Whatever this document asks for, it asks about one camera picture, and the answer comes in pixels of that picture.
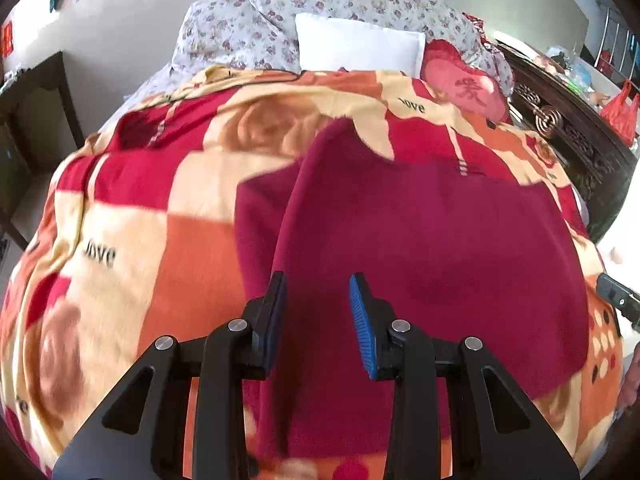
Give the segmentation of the person's right hand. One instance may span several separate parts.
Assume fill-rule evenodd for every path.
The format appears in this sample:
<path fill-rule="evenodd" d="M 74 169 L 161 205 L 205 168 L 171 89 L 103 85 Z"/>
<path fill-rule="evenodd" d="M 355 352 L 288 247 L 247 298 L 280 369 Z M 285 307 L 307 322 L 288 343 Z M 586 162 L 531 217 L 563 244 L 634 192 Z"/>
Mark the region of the person's right hand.
<path fill-rule="evenodd" d="M 626 410 L 633 406 L 639 396 L 640 385 L 640 344 L 634 348 L 634 354 L 631 356 L 629 366 L 626 369 L 622 385 L 620 386 L 620 394 L 617 399 L 617 408 Z"/>

